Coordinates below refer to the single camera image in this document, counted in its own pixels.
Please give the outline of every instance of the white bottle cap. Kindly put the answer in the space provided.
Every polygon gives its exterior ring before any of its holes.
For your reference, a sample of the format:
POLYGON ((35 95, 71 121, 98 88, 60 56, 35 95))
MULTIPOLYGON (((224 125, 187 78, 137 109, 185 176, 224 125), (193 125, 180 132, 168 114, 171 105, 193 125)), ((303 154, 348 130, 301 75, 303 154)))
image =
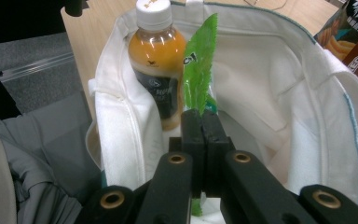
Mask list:
POLYGON ((138 0, 136 2, 137 24, 149 31, 163 30, 172 24, 170 0, 138 0))

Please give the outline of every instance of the bottle label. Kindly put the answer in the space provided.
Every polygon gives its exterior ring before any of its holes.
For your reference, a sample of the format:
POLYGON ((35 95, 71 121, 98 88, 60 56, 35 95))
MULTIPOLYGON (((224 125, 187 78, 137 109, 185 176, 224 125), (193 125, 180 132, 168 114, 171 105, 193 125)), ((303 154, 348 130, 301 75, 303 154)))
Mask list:
POLYGON ((172 77, 153 77, 134 70, 138 81, 152 94, 161 119, 170 118, 178 109, 178 79, 172 77))

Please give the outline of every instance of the gray carpet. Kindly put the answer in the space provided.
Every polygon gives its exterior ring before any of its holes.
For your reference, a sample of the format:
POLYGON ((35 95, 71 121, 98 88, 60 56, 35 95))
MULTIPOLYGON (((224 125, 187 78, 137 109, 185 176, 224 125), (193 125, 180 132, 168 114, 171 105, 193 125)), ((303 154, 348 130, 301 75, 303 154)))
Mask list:
MULTIPOLYGON (((5 75, 5 71, 35 62, 39 62, 37 66, 40 66, 46 59, 54 61, 63 54, 72 55, 71 52, 66 33, 2 43, 0 44, 0 72, 4 71, 5 75)), ((37 71, 28 71, 29 74, 22 77, 3 81, 21 113, 33 111, 82 91, 73 57, 63 63, 53 62, 51 67, 40 71, 35 70, 37 71)))

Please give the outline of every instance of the white tote bag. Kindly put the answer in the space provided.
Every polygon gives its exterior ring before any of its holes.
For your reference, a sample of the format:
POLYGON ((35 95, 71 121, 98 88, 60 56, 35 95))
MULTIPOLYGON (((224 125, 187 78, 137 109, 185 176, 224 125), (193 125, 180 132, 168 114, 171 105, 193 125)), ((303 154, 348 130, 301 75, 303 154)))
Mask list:
MULTIPOLYGON (((273 11, 172 2, 173 25, 187 40, 213 13, 219 117, 236 148, 253 152, 294 193, 322 184, 358 203, 357 77, 273 11)), ((161 130, 154 100, 131 69, 136 30, 135 10, 117 18, 89 82, 107 184, 130 189, 152 178, 168 137, 180 135, 161 130)), ((96 161, 98 153, 91 152, 96 161)))

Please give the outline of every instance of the green snack wrapper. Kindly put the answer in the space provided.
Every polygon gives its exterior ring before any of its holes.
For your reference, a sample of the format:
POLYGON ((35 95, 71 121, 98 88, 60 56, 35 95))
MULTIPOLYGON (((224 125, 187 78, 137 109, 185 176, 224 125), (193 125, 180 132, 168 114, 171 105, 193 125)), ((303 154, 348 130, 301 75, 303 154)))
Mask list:
POLYGON ((211 15, 187 42, 184 59, 183 95, 185 110, 217 112, 212 92, 212 60, 216 46, 217 14, 211 15))

